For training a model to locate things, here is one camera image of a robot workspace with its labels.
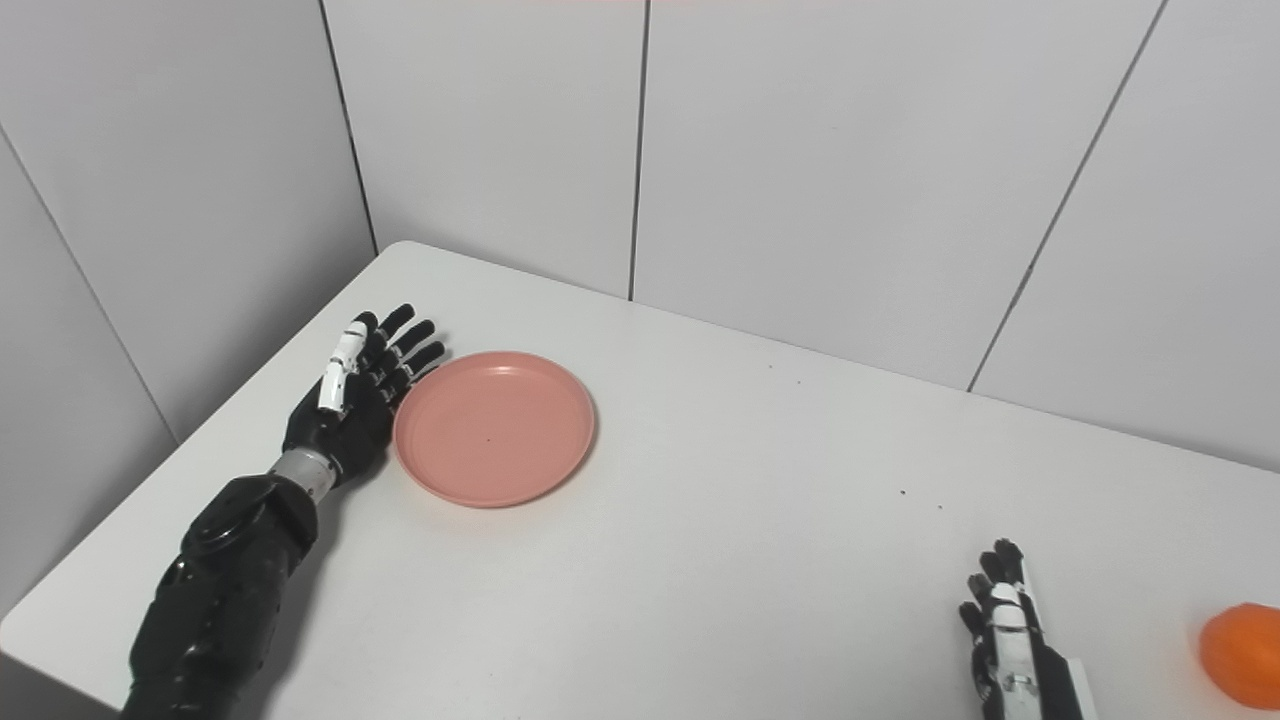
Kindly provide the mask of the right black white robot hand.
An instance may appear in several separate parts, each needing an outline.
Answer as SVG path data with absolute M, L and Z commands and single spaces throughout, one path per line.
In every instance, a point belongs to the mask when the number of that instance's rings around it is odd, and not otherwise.
M 970 675 L 983 719 L 1097 719 L 1083 662 L 1046 639 L 1025 555 L 1007 538 L 979 557 L 957 614 L 972 635 Z

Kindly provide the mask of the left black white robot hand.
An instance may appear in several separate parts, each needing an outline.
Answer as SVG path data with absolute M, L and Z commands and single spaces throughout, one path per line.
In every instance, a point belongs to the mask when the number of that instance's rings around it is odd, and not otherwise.
M 357 480 L 385 457 L 408 392 L 444 357 L 433 320 L 412 304 L 387 316 L 360 313 L 340 333 L 320 379 L 285 424 L 284 457 L 321 468 L 332 487 Z

